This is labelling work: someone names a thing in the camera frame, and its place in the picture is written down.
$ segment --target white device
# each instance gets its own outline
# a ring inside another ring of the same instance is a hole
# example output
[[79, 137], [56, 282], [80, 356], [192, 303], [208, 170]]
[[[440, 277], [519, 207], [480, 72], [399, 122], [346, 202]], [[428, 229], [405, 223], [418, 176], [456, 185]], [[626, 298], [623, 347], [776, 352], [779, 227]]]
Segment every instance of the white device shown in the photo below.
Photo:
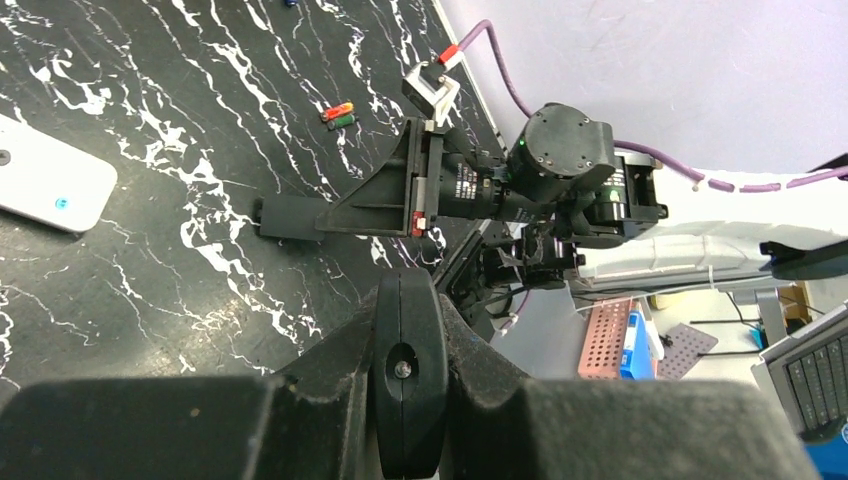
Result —
[[645, 319], [645, 333], [648, 334], [648, 347], [651, 349], [651, 356], [657, 361], [664, 360], [665, 347], [663, 347], [660, 332], [657, 331], [657, 324], [653, 320]]
[[0, 115], [0, 208], [82, 233], [97, 224], [117, 181], [103, 160]]

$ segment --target gray pegboard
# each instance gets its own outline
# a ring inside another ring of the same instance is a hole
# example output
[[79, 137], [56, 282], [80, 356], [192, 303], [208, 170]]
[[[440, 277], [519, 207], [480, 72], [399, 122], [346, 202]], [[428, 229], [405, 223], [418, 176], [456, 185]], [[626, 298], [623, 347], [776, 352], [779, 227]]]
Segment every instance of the gray pegboard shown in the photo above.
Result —
[[712, 335], [680, 324], [668, 331], [673, 342], [665, 348], [665, 358], [659, 362], [657, 377], [665, 380], [680, 380], [700, 360], [699, 353], [707, 353], [718, 344]]

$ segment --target black bracket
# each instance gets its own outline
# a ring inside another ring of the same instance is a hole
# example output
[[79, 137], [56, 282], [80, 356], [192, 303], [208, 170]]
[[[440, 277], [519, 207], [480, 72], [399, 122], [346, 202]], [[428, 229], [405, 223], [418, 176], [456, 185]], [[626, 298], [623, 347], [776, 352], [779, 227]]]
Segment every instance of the black bracket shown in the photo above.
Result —
[[413, 212], [422, 213], [428, 225], [436, 220], [447, 131], [407, 118], [389, 158], [335, 202], [294, 195], [259, 202], [254, 214], [259, 235], [309, 241], [321, 241], [327, 233], [410, 236]]
[[430, 275], [394, 270], [380, 280], [371, 379], [380, 463], [386, 478], [429, 478], [447, 425], [444, 320]]
[[771, 256], [762, 270], [778, 280], [823, 280], [848, 274], [848, 240], [815, 250], [765, 242], [760, 244], [760, 253]]

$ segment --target laptop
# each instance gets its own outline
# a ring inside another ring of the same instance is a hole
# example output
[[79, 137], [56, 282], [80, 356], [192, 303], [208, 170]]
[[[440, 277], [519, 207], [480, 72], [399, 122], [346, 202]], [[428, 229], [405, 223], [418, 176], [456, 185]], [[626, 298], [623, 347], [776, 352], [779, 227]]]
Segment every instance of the laptop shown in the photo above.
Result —
[[848, 419], [848, 301], [763, 350], [751, 372], [802, 439], [840, 434]]

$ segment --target wire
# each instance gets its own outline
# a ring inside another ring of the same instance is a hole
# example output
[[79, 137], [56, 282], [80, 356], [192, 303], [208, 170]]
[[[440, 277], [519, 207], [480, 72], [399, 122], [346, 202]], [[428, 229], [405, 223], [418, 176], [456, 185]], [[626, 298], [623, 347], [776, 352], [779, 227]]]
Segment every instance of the wire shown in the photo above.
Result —
[[799, 307], [801, 307], [801, 308], [806, 308], [807, 310], [809, 310], [809, 311], [811, 311], [811, 312], [818, 313], [819, 315], [826, 315], [826, 313], [822, 312], [822, 311], [821, 311], [821, 310], [819, 310], [818, 308], [813, 308], [813, 307], [811, 307], [811, 306], [807, 305], [806, 303], [799, 302], [798, 300], [795, 300], [795, 299], [794, 299], [794, 298], [792, 298], [792, 297], [786, 297], [786, 296], [784, 296], [784, 295], [778, 295], [778, 297], [779, 297], [779, 298], [782, 298], [783, 300], [787, 300], [787, 301], [790, 301], [790, 302], [795, 302], [795, 304], [796, 304], [796, 305], [798, 305]]
[[[495, 28], [492, 25], [492, 22], [489, 20], [482, 20], [474, 28], [471, 29], [468, 34], [463, 37], [463, 39], [459, 42], [459, 50], [464, 51], [471, 45], [474, 40], [477, 39], [478, 36], [483, 32], [489, 35], [489, 42], [492, 46], [492, 53], [495, 56], [495, 61], [498, 64], [498, 70], [500, 70], [501, 78], [503, 79], [504, 85], [506, 86], [509, 95], [512, 97], [512, 100], [515, 102], [515, 105], [521, 110], [524, 115], [530, 117], [533, 115], [533, 110], [527, 106], [526, 103], [518, 96], [518, 92], [515, 90], [515, 86], [512, 83], [512, 79], [509, 77], [509, 72], [506, 69], [506, 63], [504, 62], [503, 55], [501, 54], [500, 45], [498, 44], [498, 38], [495, 35]], [[703, 173], [695, 170], [694, 168], [686, 165], [685, 163], [675, 159], [674, 157], [667, 155], [655, 148], [649, 147], [647, 145], [642, 145], [640, 143], [628, 142], [624, 140], [616, 140], [615, 146], [618, 148], [624, 148], [627, 150], [632, 150], [638, 153], [644, 153], [654, 157], [657, 161], [662, 163], [663, 165], [667, 165], [670, 169], [675, 172], [683, 175], [684, 177], [695, 181], [702, 182], [707, 176]], [[834, 168], [829, 171], [819, 172], [813, 175], [808, 175], [806, 177], [800, 177], [790, 180], [786, 183], [787, 189], [802, 187], [805, 185], [810, 185], [812, 183], [820, 182], [823, 180], [829, 180], [831, 178], [844, 177], [848, 175], [848, 166]], [[766, 192], [777, 192], [784, 189], [782, 183], [767, 183], [763, 185], [743, 185], [741, 187], [737, 187], [736, 185], [725, 182], [724, 180], [717, 180], [715, 178], [711, 178], [707, 181], [707, 186], [714, 190], [720, 190], [722, 192], [735, 192], [739, 191], [741, 193], [766, 193]]]
[[724, 294], [727, 295], [727, 299], [730, 300], [730, 303], [733, 304], [733, 308], [736, 309], [736, 313], [739, 314], [739, 321], [742, 322], [742, 325], [745, 325], [746, 327], [750, 328], [751, 330], [759, 331], [759, 328], [752, 326], [750, 323], [745, 321], [745, 316], [742, 315], [742, 309], [739, 308], [739, 304], [736, 303], [736, 299], [733, 298], [733, 295], [731, 295], [730, 292], [724, 292]]
[[[771, 278], [771, 277], [762, 276], [762, 277], [743, 278], [743, 279], [740, 279], [740, 280], [729, 280], [729, 281], [726, 281], [726, 282], [715, 282], [713, 284], [713, 286], [714, 287], [725, 287], [725, 286], [730, 286], [730, 285], [738, 285], [738, 284], [742, 284], [742, 283], [756, 282], [756, 281], [765, 280], [765, 279], [768, 279], [768, 278]], [[689, 288], [691, 288], [689, 285], [685, 285], [685, 286], [682, 286], [682, 287], [666, 288], [666, 289], [663, 289], [663, 290], [657, 290], [655, 292], [650, 292], [650, 293], [645, 293], [645, 294], [640, 294], [640, 295], [633, 295], [633, 296], [630, 297], [630, 300], [637, 300], [637, 299], [640, 299], [640, 298], [646, 298], [646, 297], [650, 297], [651, 295], [663, 295], [665, 293], [682, 292], [682, 291], [685, 291]], [[578, 308], [578, 309], [575, 310], [575, 312], [583, 312], [583, 311], [586, 311], [586, 310], [592, 310], [593, 308], [595, 308], [595, 305], [589, 305], [588, 307]]]
[[[750, 278], [751, 277], [734, 279], [734, 280], [724, 280], [724, 281], [725, 282], [728, 282], [728, 281], [735, 282], [735, 281], [742, 281], [742, 280], [748, 281]], [[686, 289], [688, 287], [699, 287], [699, 286], [702, 286], [704, 284], [705, 284], [704, 281], [700, 281], [700, 282], [692, 281], [692, 282], [676, 284], [674, 287], [667, 287], [667, 288]], [[655, 288], [655, 287], [649, 287], [649, 288], [632, 288], [632, 287], [631, 288], [607, 288], [607, 289], [603, 289], [603, 290], [580, 291], [580, 292], [577, 292], [576, 294], [572, 294], [572, 297], [578, 298], [580, 300], [593, 302], [593, 301], [596, 301], [596, 300], [602, 300], [602, 298], [597, 298], [597, 296], [620, 295], [622, 293], [628, 293], [629, 294], [630, 292], [633, 292], [633, 291], [640, 291], [640, 292], [648, 293], [650, 295], [660, 295], [662, 293], [661, 289], [658, 289], [658, 288]]]
[[521, 303], [518, 304], [518, 308], [515, 309], [516, 315], [521, 315], [521, 311], [524, 310], [524, 306], [527, 305], [527, 300], [530, 299], [531, 290], [527, 290], [527, 293], [524, 294], [524, 298], [521, 299]]
[[707, 353], [699, 353], [698, 357], [723, 357], [728, 355], [751, 355], [754, 353], [760, 353], [762, 350], [740, 350], [738, 352], [707, 352]]
[[501, 78], [504, 81], [504, 85], [506, 86], [507, 91], [509, 92], [509, 96], [512, 97], [512, 101], [515, 102], [515, 105], [521, 110], [524, 115], [528, 117], [533, 115], [533, 110], [521, 100], [521, 97], [518, 96], [518, 92], [515, 90], [515, 85], [512, 84], [512, 79], [509, 78], [509, 72], [506, 69], [506, 63], [504, 62], [503, 55], [501, 54], [501, 47], [498, 43], [498, 37], [495, 35], [495, 27], [492, 25], [492, 22], [489, 20], [483, 20], [479, 22], [474, 28], [468, 32], [462, 40], [459, 42], [459, 50], [465, 51], [469, 45], [471, 45], [474, 40], [477, 39], [478, 36], [483, 32], [489, 35], [489, 43], [492, 45], [492, 53], [495, 56], [495, 62], [498, 64], [498, 70], [501, 71]]

